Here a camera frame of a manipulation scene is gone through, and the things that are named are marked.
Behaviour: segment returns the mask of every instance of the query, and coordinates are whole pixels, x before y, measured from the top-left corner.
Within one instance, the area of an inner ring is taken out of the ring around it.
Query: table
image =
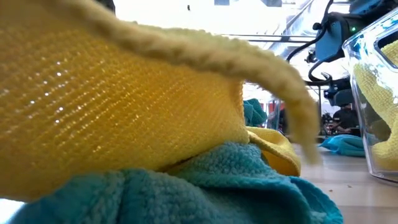
[[[301,155],[299,146],[294,145]],[[337,204],[347,224],[398,223],[398,187],[370,176],[365,158],[339,156],[320,148],[322,166],[303,164],[309,180]]]

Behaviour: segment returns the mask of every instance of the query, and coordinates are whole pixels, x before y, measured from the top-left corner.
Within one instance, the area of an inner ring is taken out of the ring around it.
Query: ceiling
[[[116,15],[125,21],[137,21],[160,27],[183,27],[204,29],[214,34],[248,40],[264,50],[286,58],[291,51],[312,40],[316,33],[314,22],[321,21],[326,0],[282,0],[282,7],[267,7],[267,0],[114,0]],[[339,0],[330,11],[348,12],[349,5]],[[281,42],[275,35],[293,35],[289,43]],[[290,63],[307,79],[312,64],[304,59],[308,50],[297,54]],[[320,72],[328,72],[333,78],[346,75],[344,60],[324,63],[314,71],[314,76],[322,78]],[[317,94],[311,91],[314,98]],[[244,97],[255,97],[267,101],[271,94],[256,86],[245,86]]]

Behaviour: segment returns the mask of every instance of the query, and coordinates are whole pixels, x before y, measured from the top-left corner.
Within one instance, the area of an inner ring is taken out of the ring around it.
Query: towel
[[[383,54],[394,64],[398,64],[398,41],[386,45],[382,49]],[[383,75],[389,76],[391,71],[385,71],[380,68],[378,71],[380,75],[375,75],[374,65],[367,63],[357,63],[354,66],[353,74],[355,76],[356,83],[361,90],[361,93],[370,103],[374,111],[383,119],[383,123],[389,126],[391,135],[385,140],[386,133],[385,128],[380,129],[382,133],[377,134],[381,138],[381,142],[376,143],[372,146],[370,153],[375,162],[375,165],[379,169],[384,170],[398,170],[398,108],[395,102],[395,94],[393,88],[389,88],[390,85],[394,85],[391,81],[385,80]],[[372,124],[372,128],[380,126],[379,124]]]
[[[243,111],[246,126],[257,127],[267,120],[267,114],[257,99],[244,100]]]
[[[365,157],[362,138],[349,134],[341,134],[328,138],[319,146],[343,156]]]
[[[120,21],[94,0],[0,0],[0,49],[2,198],[31,202],[90,172],[162,171],[226,141],[255,139],[299,175],[291,146],[279,153],[273,134],[245,127],[245,80],[285,101],[305,158],[319,160],[299,72],[245,41]]]
[[[126,169],[75,177],[22,207],[13,223],[338,224],[343,217],[311,183],[272,170],[255,145],[227,142],[170,174]]]

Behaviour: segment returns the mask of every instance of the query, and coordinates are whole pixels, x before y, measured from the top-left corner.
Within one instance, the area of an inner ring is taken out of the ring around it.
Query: yellow microfiber cloth
[[[204,31],[118,20],[92,0],[0,0],[0,197],[32,201],[70,177],[162,171],[226,141],[299,175],[286,138],[247,129],[243,81],[285,101],[309,162],[317,109],[272,52]]]
[[[383,47],[382,52],[393,64],[398,64],[398,41]],[[394,104],[396,96],[393,95],[391,89],[379,84],[377,76],[368,66],[356,64],[354,75],[363,96],[391,129],[388,140],[373,145],[371,149],[373,159],[378,168],[398,170],[398,108]]]

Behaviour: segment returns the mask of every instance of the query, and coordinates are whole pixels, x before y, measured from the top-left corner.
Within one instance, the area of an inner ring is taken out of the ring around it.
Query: teal cloth on floor
[[[327,148],[339,155],[365,157],[362,139],[349,134],[342,134],[326,139],[319,146]]]
[[[258,147],[226,143],[174,175],[127,169],[75,177],[10,223],[340,224],[343,217],[320,189],[271,169]]]
[[[267,114],[261,107],[257,99],[250,99],[243,101],[244,119],[246,126],[259,126],[266,122]]]

